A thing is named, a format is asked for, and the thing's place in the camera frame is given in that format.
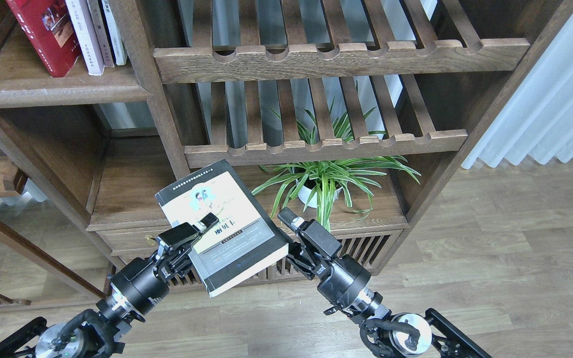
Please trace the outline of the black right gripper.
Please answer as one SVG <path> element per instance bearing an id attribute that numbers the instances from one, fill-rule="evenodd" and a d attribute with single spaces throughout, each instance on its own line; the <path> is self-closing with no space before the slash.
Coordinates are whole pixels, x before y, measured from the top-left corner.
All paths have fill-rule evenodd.
<path id="1" fill-rule="evenodd" d="M 317 290 L 334 309 L 372 305 L 370 273 L 351 256 L 338 256 L 342 245 L 327 229 L 316 220 L 305 221 L 289 207 L 280 210 L 278 219 L 299 238 L 289 244 L 286 260 L 307 279 L 320 279 Z"/>

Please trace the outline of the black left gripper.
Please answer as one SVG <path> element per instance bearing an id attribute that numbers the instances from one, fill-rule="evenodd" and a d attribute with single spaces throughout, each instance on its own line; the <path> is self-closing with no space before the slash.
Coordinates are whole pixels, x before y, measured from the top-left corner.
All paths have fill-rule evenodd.
<path id="1" fill-rule="evenodd" d="M 135 258 L 110 280 L 109 316 L 144 316 L 192 268 L 189 253 L 195 240 L 220 222 L 212 212 L 197 222 L 183 223 L 157 236 L 158 249 L 148 259 Z"/>

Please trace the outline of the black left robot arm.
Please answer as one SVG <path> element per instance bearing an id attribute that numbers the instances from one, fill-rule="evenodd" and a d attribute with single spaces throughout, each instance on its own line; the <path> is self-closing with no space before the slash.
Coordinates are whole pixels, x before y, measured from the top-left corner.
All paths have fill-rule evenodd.
<path id="1" fill-rule="evenodd" d="M 0 358 L 108 358 L 124 349 L 121 336 L 132 320 L 145 321 L 169 293 L 170 283 L 191 269 L 191 246 L 218 222 L 209 213 L 157 236 L 148 259 L 136 258 L 110 279 L 111 294 L 66 323 L 46 325 L 37 317 L 0 342 Z"/>

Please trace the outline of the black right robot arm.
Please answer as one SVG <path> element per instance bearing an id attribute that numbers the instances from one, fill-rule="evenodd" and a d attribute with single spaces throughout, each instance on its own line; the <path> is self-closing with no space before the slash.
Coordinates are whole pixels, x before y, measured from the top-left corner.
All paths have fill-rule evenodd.
<path id="1" fill-rule="evenodd" d="M 370 272 L 349 255 L 339 256 L 341 243 L 316 220 L 304 220 L 284 208 L 278 218 L 299 238 L 291 242 L 287 260 L 307 279 L 319 278 L 317 290 L 331 307 L 360 328 L 360 339 L 380 358 L 416 358 L 434 347 L 442 358 L 486 358 L 488 353 L 433 308 L 424 316 L 392 313 L 382 295 L 368 288 Z"/>

